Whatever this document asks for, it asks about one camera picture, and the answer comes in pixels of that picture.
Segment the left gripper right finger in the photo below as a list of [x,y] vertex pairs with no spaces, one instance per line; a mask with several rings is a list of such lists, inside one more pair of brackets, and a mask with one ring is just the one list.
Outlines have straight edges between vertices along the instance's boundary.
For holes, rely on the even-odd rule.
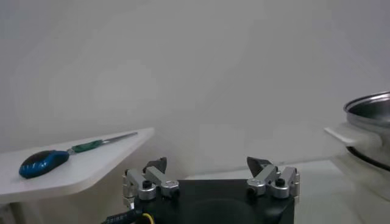
[[300,173],[295,167],[280,170],[266,159],[247,157],[252,178],[246,181],[247,194],[260,197],[270,193],[277,199],[297,198],[300,195]]

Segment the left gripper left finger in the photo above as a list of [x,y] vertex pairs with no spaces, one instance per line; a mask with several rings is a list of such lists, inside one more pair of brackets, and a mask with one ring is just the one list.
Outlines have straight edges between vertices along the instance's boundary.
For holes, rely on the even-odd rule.
[[163,198],[176,200],[180,197],[178,180],[169,178],[165,172],[168,164],[166,157],[149,161],[139,172],[127,169],[122,176],[122,201],[129,209],[140,202],[155,200],[160,194]]

